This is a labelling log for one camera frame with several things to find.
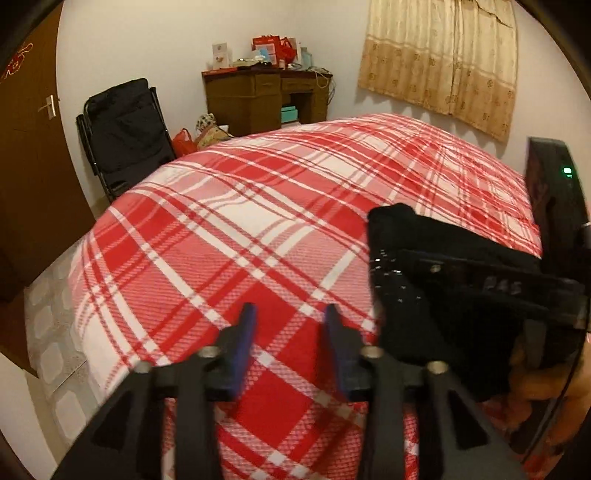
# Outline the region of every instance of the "desk drawer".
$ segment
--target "desk drawer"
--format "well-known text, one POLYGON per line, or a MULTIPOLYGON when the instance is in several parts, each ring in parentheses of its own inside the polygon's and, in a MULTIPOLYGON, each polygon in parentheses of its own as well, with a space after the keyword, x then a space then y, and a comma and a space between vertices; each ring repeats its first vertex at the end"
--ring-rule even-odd
POLYGON ((256 96, 276 95, 281 91, 281 77, 279 75, 256 75, 256 96))
POLYGON ((205 83, 208 98, 252 97, 255 95, 253 78, 246 75, 213 78, 205 83))
POLYGON ((285 78, 281 81, 281 90, 287 93, 311 92, 316 86, 316 79, 285 78))

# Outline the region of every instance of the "red plaid bedspread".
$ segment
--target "red plaid bedspread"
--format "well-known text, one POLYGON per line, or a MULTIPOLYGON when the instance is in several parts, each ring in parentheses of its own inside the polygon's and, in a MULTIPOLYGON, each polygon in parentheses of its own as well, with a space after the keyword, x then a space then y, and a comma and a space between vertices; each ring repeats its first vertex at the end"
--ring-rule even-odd
MULTIPOLYGON (((364 410, 338 399, 322 312, 336 303, 375 339, 366 214, 396 202, 541 252, 522 177, 418 120, 368 115, 238 138, 161 167, 81 243, 70 282, 93 375, 108 392, 140 359, 182 360, 253 302, 244 393, 216 406, 226 478, 353 479, 364 410)), ((405 426, 416 478, 412 415, 405 426)))

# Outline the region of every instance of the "red gift bag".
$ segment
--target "red gift bag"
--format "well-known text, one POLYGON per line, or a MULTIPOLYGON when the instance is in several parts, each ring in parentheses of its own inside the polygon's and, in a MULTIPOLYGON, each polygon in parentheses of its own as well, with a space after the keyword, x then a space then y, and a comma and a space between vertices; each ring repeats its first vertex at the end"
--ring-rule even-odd
POLYGON ((252 39, 252 49, 256 50, 260 47, 267 49, 269 53, 269 59, 274 67, 279 65, 281 57, 281 40, 278 35, 263 35, 262 37, 252 39))
POLYGON ((174 136, 173 149, 174 153, 177 155, 177 158, 180 158, 184 155, 189 155, 190 153, 195 153, 197 151, 197 146, 195 143, 193 143, 193 139, 191 138, 189 130, 183 128, 178 134, 174 136))
POLYGON ((281 58, 285 60, 285 65, 289 65, 296 58, 296 46, 292 45, 287 37, 281 39, 281 58))

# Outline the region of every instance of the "wooden desk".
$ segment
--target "wooden desk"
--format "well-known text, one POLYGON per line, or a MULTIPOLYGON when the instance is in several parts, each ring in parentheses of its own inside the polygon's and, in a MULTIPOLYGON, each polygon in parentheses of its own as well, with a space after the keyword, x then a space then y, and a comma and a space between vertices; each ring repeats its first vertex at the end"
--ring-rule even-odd
POLYGON ((207 110, 236 137, 281 128, 281 107, 294 105, 299 121, 326 120, 332 75, 280 69, 203 75, 207 110))

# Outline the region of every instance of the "door handle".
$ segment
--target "door handle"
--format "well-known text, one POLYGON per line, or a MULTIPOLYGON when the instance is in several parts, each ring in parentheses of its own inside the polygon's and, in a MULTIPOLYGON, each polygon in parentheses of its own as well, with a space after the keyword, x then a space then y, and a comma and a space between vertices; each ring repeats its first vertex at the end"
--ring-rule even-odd
POLYGON ((47 97, 45 99, 46 104, 43 105, 41 108, 37 109, 37 112, 39 113, 41 110, 47 108, 47 112, 49 114, 49 120, 53 119, 56 117, 56 103, 53 99, 53 95, 50 95, 49 97, 47 97))

